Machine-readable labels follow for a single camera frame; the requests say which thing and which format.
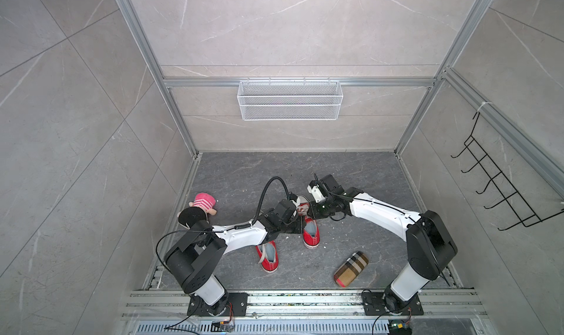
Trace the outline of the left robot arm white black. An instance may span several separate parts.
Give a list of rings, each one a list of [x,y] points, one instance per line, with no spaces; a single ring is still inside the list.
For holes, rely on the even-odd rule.
[[[260,212],[257,220],[231,226],[213,226],[203,208],[186,208],[179,214],[184,236],[165,254],[164,265],[184,293],[197,296],[213,310],[222,310],[228,292],[214,271],[223,255],[249,246],[266,248],[294,227],[297,208],[296,200],[283,199],[276,207]]]

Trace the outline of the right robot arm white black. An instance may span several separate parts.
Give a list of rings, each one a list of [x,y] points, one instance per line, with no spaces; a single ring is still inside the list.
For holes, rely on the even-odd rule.
[[[408,264],[387,286],[383,300],[389,311],[399,311],[426,284],[436,280],[458,253],[458,247],[436,212],[413,212],[387,204],[351,187],[344,190],[332,175],[315,178],[308,186],[315,202],[314,217],[337,212],[374,223],[400,237],[407,247]]]

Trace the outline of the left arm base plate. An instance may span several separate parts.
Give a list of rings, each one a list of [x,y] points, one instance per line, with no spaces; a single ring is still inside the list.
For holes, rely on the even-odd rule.
[[[202,298],[194,295],[189,303],[187,316],[244,317],[248,308],[248,296],[246,292],[227,292],[215,305],[209,306]]]

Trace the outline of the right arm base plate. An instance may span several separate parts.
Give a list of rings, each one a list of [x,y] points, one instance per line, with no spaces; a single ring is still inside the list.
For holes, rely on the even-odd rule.
[[[403,301],[393,292],[376,292],[363,290],[360,293],[361,303],[366,316],[379,315],[413,315],[424,314],[419,294],[416,293],[408,301]]]

